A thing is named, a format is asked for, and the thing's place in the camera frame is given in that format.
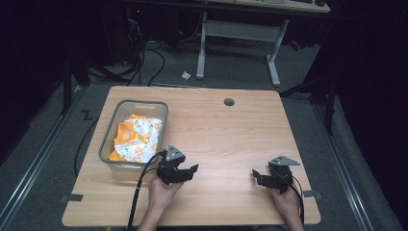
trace desk leg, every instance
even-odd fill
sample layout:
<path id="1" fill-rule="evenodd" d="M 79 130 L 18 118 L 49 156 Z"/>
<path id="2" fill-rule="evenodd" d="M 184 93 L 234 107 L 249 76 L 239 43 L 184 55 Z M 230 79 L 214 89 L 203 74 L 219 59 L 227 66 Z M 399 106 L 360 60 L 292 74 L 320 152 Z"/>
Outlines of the desk leg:
<path id="1" fill-rule="evenodd" d="M 203 23 L 201 29 L 201 47 L 200 53 L 198 54 L 198 64 L 197 64 L 197 79 L 204 78 L 204 67 L 205 67 L 205 38 L 207 33 L 207 13 L 203 13 Z"/>
<path id="2" fill-rule="evenodd" d="M 279 47 L 282 43 L 283 36 L 285 36 L 286 28 L 288 27 L 289 19 L 286 19 L 283 21 L 281 29 L 278 33 L 277 40 L 275 42 L 275 46 L 273 48 L 273 52 L 271 55 L 267 55 L 267 62 L 268 62 L 268 67 L 269 67 L 269 73 L 270 73 L 270 78 L 272 79 L 272 84 L 275 87 L 280 86 L 280 81 L 279 81 L 279 76 L 276 71 L 276 66 L 275 66 L 275 59 L 279 51 Z"/>

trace wire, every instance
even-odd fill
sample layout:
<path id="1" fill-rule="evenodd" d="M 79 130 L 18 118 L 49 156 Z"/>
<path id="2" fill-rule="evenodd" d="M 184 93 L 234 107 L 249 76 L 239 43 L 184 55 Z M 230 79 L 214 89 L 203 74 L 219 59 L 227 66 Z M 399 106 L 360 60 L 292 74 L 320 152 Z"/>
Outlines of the wire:
<path id="1" fill-rule="evenodd" d="M 160 56 L 162 57 L 162 59 L 163 59 L 163 64 L 162 64 L 162 67 L 159 69 L 159 71 L 158 71 L 155 75 L 153 75 L 153 77 L 150 78 L 150 81 L 149 81 L 149 83 L 147 84 L 148 87 L 150 87 L 150 85 L 152 84 L 152 81 L 154 80 L 154 78 L 156 78 L 156 76 L 157 76 L 157 75 L 163 70 L 163 68 L 165 67 L 165 57 L 164 57 L 162 54 L 160 54 L 159 52 L 155 51 L 155 50 L 151 50 L 151 52 L 154 52 L 154 53 L 160 55 Z"/>
<path id="2" fill-rule="evenodd" d="M 260 229 L 262 229 L 262 228 L 264 228 L 264 227 L 267 227 L 267 226 L 258 226 L 258 227 L 256 227 L 255 228 L 255 230 L 254 231 L 260 231 Z M 285 231 L 287 231 L 287 229 L 286 228 L 284 228 L 284 227 L 282 227 L 282 226 L 280 226 L 280 225 L 273 225 L 273 227 L 274 228 L 279 228 L 279 229 L 281 229 L 281 230 L 285 230 Z"/>
<path id="3" fill-rule="evenodd" d="M 74 159 L 74 173 L 75 177 L 78 177 L 78 169 L 77 169 L 77 161 L 78 161 L 78 155 L 79 151 L 81 150 L 82 145 L 84 144 L 85 138 L 87 137 L 88 133 L 90 132 L 90 129 L 96 124 L 96 122 L 99 120 L 99 117 L 92 123 L 92 125 L 89 127 L 88 131 L 85 133 L 85 135 L 82 137 L 81 142 L 79 143 L 77 152 L 75 153 L 75 159 Z"/>
<path id="4" fill-rule="evenodd" d="M 189 37 L 186 38 L 186 39 L 180 40 L 179 42 L 183 42 L 183 41 L 188 41 L 188 40 L 191 40 L 191 39 L 199 38 L 199 36 L 195 37 L 195 34 L 197 34 L 198 28 L 200 28 L 200 22 L 201 22 L 202 17 L 203 17 L 203 13 L 200 14 L 200 17 L 198 18 L 197 26 L 195 27 L 195 30 L 194 30 L 194 32 L 191 34 L 191 36 L 189 36 Z"/>
<path id="5" fill-rule="evenodd" d="M 136 185 L 136 189 L 135 189 L 135 194 L 133 196 L 133 202 L 132 202 L 132 210 L 130 212 L 130 216 L 129 216 L 129 221 L 128 221 L 128 226 L 127 226 L 127 231 L 131 231 L 132 230 L 132 226 L 133 226 L 133 218 L 135 216 L 135 211 L 136 211 L 136 204 L 138 203 L 138 198 L 139 198 L 139 192 L 140 192 L 140 187 L 141 187 L 141 183 L 143 182 L 143 176 L 150 171 L 151 169 L 147 170 L 147 168 L 150 166 L 151 162 L 153 160 L 155 160 L 157 157 L 159 157 L 162 154 L 162 152 L 158 152 L 155 155 L 153 155 L 150 160 L 147 162 L 147 164 L 144 166 L 143 171 L 141 172 L 138 184 Z"/>
<path id="6" fill-rule="evenodd" d="M 292 184 L 290 184 L 288 181 L 286 181 L 277 171 L 275 171 L 275 173 L 276 173 L 276 175 L 277 176 L 279 176 L 279 178 L 281 178 L 281 180 L 283 180 L 283 182 L 285 182 L 285 184 L 287 185 L 287 186 L 289 186 L 289 187 L 291 187 L 291 189 L 293 189 L 294 190 L 294 192 L 296 193 L 296 195 L 297 195 L 297 198 L 299 199 L 299 204 L 300 204 L 300 220 L 302 221 L 302 224 L 304 224 L 304 222 L 305 222 L 305 213 L 304 213 L 304 204 L 303 204 L 303 198 L 302 198 L 302 196 L 300 195 L 300 193 L 299 193 L 299 191 L 292 185 Z"/>

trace human hand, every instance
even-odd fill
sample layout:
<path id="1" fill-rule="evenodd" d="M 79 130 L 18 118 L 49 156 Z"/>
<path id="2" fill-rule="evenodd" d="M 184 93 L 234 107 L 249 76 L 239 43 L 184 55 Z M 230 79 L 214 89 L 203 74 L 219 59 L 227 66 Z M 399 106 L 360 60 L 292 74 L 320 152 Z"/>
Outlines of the human hand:
<path id="1" fill-rule="evenodd" d="M 276 210 L 288 224 L 290 230 L 304 230 L 299 216 L 299 199 L 296 192 L 291 187 L 288 187 L 287 191 L 282 194 L 278 189 L 268 188 L 268 191 L 272 196 Z"/>
<path id="2" fill-rule="evenodd" d="M 174 195 L 184 183 L 166 185 L 156 174 L 149 185 L 149 207 L 144 214 L 138 231 L 154 231 L 165 209 L 173 201 Z"/>
<path id="3" fill-rule="evenodd" d="M 149 208 L 165 210 L 184 182 L 166 185 L 156 174 L 149 185 Z"/>

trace wooden table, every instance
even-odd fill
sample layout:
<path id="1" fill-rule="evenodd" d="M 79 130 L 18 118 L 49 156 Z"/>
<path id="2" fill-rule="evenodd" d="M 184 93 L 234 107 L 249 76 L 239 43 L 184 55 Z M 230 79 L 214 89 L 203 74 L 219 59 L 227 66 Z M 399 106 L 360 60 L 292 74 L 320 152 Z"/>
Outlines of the wooden table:
<path id="1" fill-rule="evenodd" d="M 231 98 L 234 106 L 226 106 Z M 138 172 L 114 171 L 98 156 L 115 106 L 123 99 L 163 101 L 169 107 L 163 148 L 173 144 L 186 154 L 179 168 L 199 164 L 198 172 L 176 194 L 160 225 L 282 224 L 266 188 L 258 186 L 252 169 L 269 174 L 268 161 L 280 155 L 300 162 L 291 167 L 304 191 L 311 189 L 301 164 L 281 99 L 272 90 L 210 90 L 113 87 L 95 128 L 69 201 L 66 226 L 126 226 Z M 144 177 L 134 219 L 147 208 Z M 305 223 L 320 221 L 313 197 L 304 198 Z"/>

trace black cable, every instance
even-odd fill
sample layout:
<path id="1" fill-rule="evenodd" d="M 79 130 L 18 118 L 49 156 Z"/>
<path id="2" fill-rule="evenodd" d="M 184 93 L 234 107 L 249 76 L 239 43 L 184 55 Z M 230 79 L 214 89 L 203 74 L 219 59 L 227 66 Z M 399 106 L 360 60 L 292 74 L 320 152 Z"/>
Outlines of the black cable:
<path id="1" fill-rule="evenodd" d="M 162 54 L 160 54 L 159 52 L 155 51 L 155 50 L 151 50 L 151 52 L 154 52 L 154 53 L 160 55 L 160 56 L 162 57 L 162 59 L 163 59 L 163 64 L 162 64 L 162 67 L 159 69 L 159 71 L 158 71 L 155 75 L 153 75 L 153 77 L 150 78 L 150 81 L 149 81 L 149 83 L 147 84 L 148 87 L 150 87 L 150 85 L 151 85 L 153 79 L 156 78 L 156 76 L 157 76 L 157 75 L 163 70 L 163 68 L 165 67 L 165 57 L 164 57 Z"/>
<path id="2" fill-rule="evenodd" d="M 255 230 L 254 230 L 254 231 L 259 231 L 261 228 L 264 228 L 264 227 L 267 227 L 267 226 L 258 226 L 258 227 L 256 227 L 256 228 L 255 228 Z M 279 226 L 279 225 L 273 225 L 273 227 L 274 227 L 274 228 L 279 228 L 279 229 L 281 229 L 281 230 L 285 230 L 285 231 L 287 231 L 287 229 L 286 229 L 286 228 L 284 228 L 284 227 L 282 227 L 282 226 Z"/>
<path id="3" fill-rule="evenodd" d="M 136 76 L 137 74 L 140 74 L 140 69 L 141 69 L 141 60 L 140 60 L 140 57 L 138 57 L 138 64 L 139 64 L 139 66 L 138 66 L 138 68 L 136 69 L 135 73 L 134 73 L 134 74 L 132 75 L 132 77 L 130 78 L 129 82 L 127 83 L 127 86 L 129 86 L 129 85 L 132 83 L 133 79 L 135 78 L 135 76 Z"/>
<path id="4" fill-rule="evenodd" d="M 85 138 L 87 137 L 88 133 L 90 132 L 90 129 L 96 124 L 96 122 L 99 120 L 99 117 L 92 123 L 92 125 L 89 127 L 88 131 L 85 133 L 85 135 L 82 137 L 81 142 L 79 143 L 77 152 L 75 154 L 75 159 L 74 159 L 74 173 L 75 173 L 75 177 L 78 177 L 78 169 L 77 169 L 77 161 L 78 161 L 78 155 L 79 155 L 79 151 L 81 150 L 82 145 L 84 144 Z"/>
<path id="5" fill-rule="evenodd" d="M 138 203 L 138 198 L 139 198 L 139 192 L 140 192 L 140 187 L 141 187 L 141 183 L 143 183 L 142 179 L 143 176 L 149 171 L 147 170 L 147 168 L 150 166 L 151 162 L 153 160 L 155 160 L 157 157 L 159 157 L 162 154 L 162 152 L 156 153 L 155 155 L 153 155 L 150 160 L 147 162 L 147 164 L 144 166 L 143 171 L 141 172 L 138 184 L 136 185 L 136 189 L 135 189 L 135 194 L 133 196 L 133 202 L 132 202 L 132 210 L 130 212 L 130 216 L 129 216 L 129 222 L 128 222 L 128 226 L 127 226 L 127 231 L 131 231 L 132 230 L 132 226 L 133 226 L 133 218 L 135 216 L 135 211 L 136 211 L 136 204 Z"/>
<path id="6" fill-rule="evenodd" d="M 286 181 L 277 171 L 275 171 L 275 173 L 276 173 L 277 176 L 279 176 L 279 178 L 281 178 L 281 180 L 283 180 L 283 182 L 285 182 L 285 184 L 287 186 L 291 187 L 291 189 L 293 189 L 294 192 L 296 193 L 297 198 L 299 199 L 299 204 L 300 204 L 300 215 L 299 216 L 300 216 L 300 220 L 302 221 L 302 224 L 304 225 L 304 223 L 305 223 L 305 213 L 304 213 L 305 209 L 304 209 L 302 196 L 300 195 L 299 191 L 292 184 L 290 184 L 288 181 Z"/>

